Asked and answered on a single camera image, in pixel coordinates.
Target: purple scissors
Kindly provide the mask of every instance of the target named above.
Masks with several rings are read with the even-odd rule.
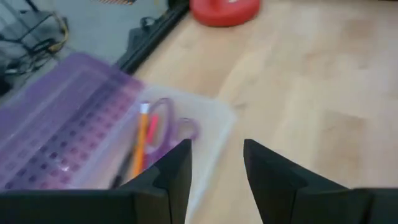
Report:
[[[164,125],[161,129],[162,135],[160,142],[156,146],[146,146],[146,167],[158,161],[182,140],[191,139],[195,141],[200,132],[198,123],[190,118],[179,118],[175,120],[174,102],[170,98],[161,98],[152,104],[149,108],[149,114],[153,114],[154,111],[159,110],[161,106],[163,106],[165,110],[163,112]],[[188,128],[185,133],[181,133],[183,126]]]

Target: wooden table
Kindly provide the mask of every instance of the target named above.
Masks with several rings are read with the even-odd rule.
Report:
[[[239,117],[199,223],[260,223],[243,139],[348,187],[397,186],[398,4],[264,1],[243,26],[187,16],[136,73],[231,105]]]

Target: clear plastic container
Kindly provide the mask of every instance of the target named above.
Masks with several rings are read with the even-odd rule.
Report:
[[[134,145],[140,103],[165,97],[175,118],[200,127],[189,220],[235,115],[216,100],[144,85],[85,54],[72,54],[0,107],[0,190],[107,189]]]

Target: purple plastic lid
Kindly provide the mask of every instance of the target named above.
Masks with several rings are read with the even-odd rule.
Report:
[[[0,190],[68,188],[142,89],[103,62],[71,54],[0,107]]]

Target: orange pencil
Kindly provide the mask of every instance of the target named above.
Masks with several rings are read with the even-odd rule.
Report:
[[[149,103],[143,103],[140,107],[140,121],[136,150],[133,153],[131,178],[137,177],[144,169],[145,141],[147,135]]]

